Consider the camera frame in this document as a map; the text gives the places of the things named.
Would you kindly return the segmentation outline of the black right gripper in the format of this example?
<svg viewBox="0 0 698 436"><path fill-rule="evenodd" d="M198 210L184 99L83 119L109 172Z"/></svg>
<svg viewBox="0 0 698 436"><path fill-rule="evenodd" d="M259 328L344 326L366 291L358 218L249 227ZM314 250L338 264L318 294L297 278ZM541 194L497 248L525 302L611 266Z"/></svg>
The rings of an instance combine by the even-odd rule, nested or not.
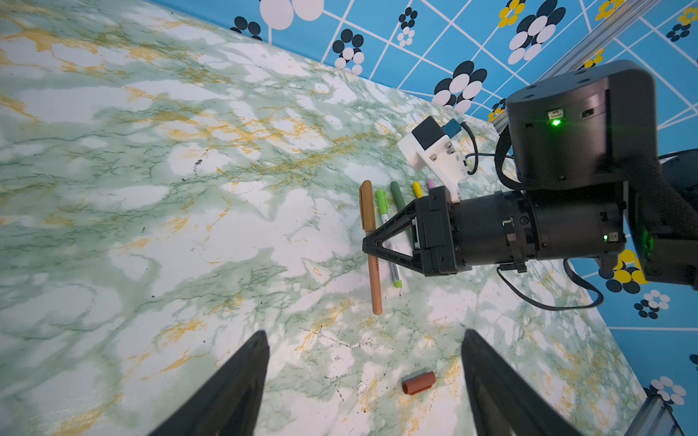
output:
<svg viewBox="0 0 698 436"><path fill-rule="evenodd" d="M532 260L599 258L612 263L625 250L623 212L613 186L567 191L499 191L453 203L439 186L365 236L363 252L426 276L457 274L480 265L525 271ZM414 228L414 256L385 248Z"/></svg>

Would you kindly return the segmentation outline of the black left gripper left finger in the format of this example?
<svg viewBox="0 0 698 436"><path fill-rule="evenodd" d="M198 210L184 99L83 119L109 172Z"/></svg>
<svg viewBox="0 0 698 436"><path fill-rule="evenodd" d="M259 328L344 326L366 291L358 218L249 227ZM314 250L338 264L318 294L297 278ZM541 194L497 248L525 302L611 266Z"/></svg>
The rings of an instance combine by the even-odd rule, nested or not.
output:
<svg viewBox="0 0 698 436"><path fill-rule="evenodd" d="M269 358L266 333L257 331L152 434L252 435Z"/></svg>

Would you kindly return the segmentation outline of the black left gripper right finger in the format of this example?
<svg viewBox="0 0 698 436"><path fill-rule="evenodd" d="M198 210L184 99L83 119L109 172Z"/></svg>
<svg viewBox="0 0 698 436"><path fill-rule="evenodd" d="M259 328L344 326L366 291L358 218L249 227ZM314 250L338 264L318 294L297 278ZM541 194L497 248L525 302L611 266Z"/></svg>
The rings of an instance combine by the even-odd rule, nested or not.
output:
<svg viewBox="0 0 698 436"><path fill-rule="evenodd" d="M578 435L473 329L462 342L474 426L479 435Z"/></svg>

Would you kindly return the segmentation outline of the dark green pen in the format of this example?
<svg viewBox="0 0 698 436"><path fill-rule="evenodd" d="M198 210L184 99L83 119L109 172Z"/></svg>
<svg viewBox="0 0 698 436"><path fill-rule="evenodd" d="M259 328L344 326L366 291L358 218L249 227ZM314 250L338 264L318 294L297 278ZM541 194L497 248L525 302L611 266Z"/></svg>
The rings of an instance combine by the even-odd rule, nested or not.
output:
<svg viewBox="0 0 698 436"><path fill-rule="evenodd" d="M390 183L390 189L394 198L394 202L396 203L397 210L401 212L406 207L406 202L399 183L392 181L392 183ZM409 226L406 230L406 233L410 243L410 247L414 248L414 228L412 226Z"/></svg>

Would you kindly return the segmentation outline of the white pen yellow end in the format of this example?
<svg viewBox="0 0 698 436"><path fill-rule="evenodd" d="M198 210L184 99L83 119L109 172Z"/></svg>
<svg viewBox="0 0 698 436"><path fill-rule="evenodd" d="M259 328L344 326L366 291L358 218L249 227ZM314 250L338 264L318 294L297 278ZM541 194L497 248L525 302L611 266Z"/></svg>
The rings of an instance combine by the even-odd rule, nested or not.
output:
<svg viewBox="0 0 698 436"><path fill-rule="evenodd" d="M421 187L421 183L414 182L412 183L414 195L416 196L416 199L422 198L424 196L424 191L423 188Z"/></svg>

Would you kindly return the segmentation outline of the small brown cap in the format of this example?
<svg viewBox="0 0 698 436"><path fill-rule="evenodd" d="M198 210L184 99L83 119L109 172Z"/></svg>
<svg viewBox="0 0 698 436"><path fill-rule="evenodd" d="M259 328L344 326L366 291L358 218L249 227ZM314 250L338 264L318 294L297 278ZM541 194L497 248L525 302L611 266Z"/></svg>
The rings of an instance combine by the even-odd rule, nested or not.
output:
<svg viewBox="0 0 698 436"><path fill-rule="evenodd" d="M424 372L402 382L404 394L415 395L430 389L436 383L434 372Z"/></svg>

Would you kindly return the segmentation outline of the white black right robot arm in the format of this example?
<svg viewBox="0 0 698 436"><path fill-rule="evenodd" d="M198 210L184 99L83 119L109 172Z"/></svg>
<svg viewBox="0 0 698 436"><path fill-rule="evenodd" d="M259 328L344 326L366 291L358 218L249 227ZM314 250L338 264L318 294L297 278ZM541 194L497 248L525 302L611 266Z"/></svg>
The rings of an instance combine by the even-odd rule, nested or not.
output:
<svg viewBox="0 0 698 436"><path fill-rule="evenodd" d="M507 114L503 190L487 196L459 192L464 123L426 118L404 137L408 163L440 185L369 232L364 252L426 276L573 258L609 273L632 242L647 280L696 286L697 154L660 161L649 72L622 60L551 77L509 96Z"/></svg>

